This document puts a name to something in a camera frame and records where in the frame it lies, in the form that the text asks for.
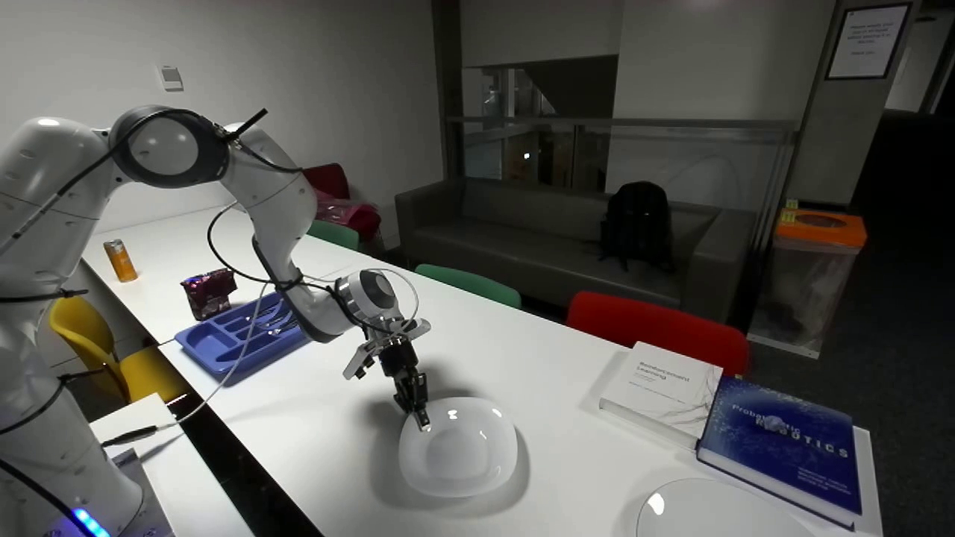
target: white table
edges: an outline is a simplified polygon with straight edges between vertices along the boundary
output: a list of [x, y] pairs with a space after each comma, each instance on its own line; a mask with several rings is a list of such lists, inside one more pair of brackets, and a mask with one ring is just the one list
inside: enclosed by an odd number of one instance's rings
[[[158, 397], [123, 406], [113, 415], [94, 420], [99, 440], [123, 435], [150, 423], [174, 423], [176, 417]], [[219, 485], [196, 448], [180, 426], [162, 430], [150, 439], [108, 448], [110, 457], [135, 448], [150, 485], [176, 534], [241, 537], [250, 534], [234, 502]]]
[[[211, 215], [186, 215], [95, 235], [88, 263], [117, 299], [167, 341], [189, 329], [180, 279], [216, 267], [204, 242]], [[123, 238], [141, 279], [117, 284], [101, 244]], [[250, 223], [229, 215], [219, 244], [228, 259], [262, 273], [250, 254]], [[317, 238], [304, 238], [296, 263], [307, 273], [350, 273], [392, 267]], [[343, 381], [340, 369], [361, 342], [358, 332], [334, 342], [307, 342], [258, 376], [222, 390], [211, 409], [283, 485], [283, 491], [332, 537], [383, 534], [634, 534], [637, 508], [674, 478], [714, 478], [741, 485], [695, 463], [687, 443], [653, 430], [622, 430], [584, 409], [587, 390], [622, 350], [571, 332], [550, 320], [510, 309], [452, 287], [405, 273], [422, 294], [422, 317], [434, 323], [416, 350], [429, 372], [434, 397], [477, 393], [498, 403], [519, 430], [522, 458], [516, 478], [483, 499], [429, 502], [416, 494], [398, 472], [401, 415], [392, 381], [374, 369], [365, 381]], [[216, 381], [180, 352], [165, 345], [174, 367], [208, 393]], [[866, 523], [856, 534], [880, 534], [872, 440], [856, 430], [863, 466]], [[798, 515], [813, 534], [847, 534], [804, 509], [765, 494], [768, 508]]]

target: box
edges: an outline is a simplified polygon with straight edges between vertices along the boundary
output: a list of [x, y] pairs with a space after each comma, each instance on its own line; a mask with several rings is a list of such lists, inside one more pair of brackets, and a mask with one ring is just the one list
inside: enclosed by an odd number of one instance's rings
[[775, 223], [750, 341], [817, 358], [863, 248], [863, 218], [784, 208]]

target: red chair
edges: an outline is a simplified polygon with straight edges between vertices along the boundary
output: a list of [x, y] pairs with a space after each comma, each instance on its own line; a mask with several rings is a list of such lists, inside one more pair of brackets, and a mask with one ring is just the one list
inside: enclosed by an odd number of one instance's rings
[[571, 299], [568, 324], [622, 345], [644, 341], [650, 345], [719, 363], [731, 376], [743, 376], [750, 369], [750, 342], [743, 332], [640, 299], [577, 293]]
[[307, 168], [304, 178], [317, 191], [319, 218], [329, 218], [340, 227], [353, 227], [361, 242], [379, 235], [383, 215], [371, 202], [353, 200], [350, 178], [340, 163]]

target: framed sign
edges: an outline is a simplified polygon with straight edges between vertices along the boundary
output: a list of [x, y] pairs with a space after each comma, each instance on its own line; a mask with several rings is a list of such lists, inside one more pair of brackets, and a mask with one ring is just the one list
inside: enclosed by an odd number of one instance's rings
[[826, 77], [886, 77], [908, 2], [847, 8]]

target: white plate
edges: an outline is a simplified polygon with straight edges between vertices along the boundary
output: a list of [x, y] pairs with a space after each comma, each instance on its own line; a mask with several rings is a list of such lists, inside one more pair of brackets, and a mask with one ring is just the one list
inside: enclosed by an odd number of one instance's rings
[[498, 490], [516, 469], [516, 430], [505, 411], [477, 397], [426, 403], [429, 430], [405, 420], [398, 463], [405, 484], [435, 499]]
[[637, 537], [813, 537], [781, 508], [708, 478], [671, 481], [647, 494]]

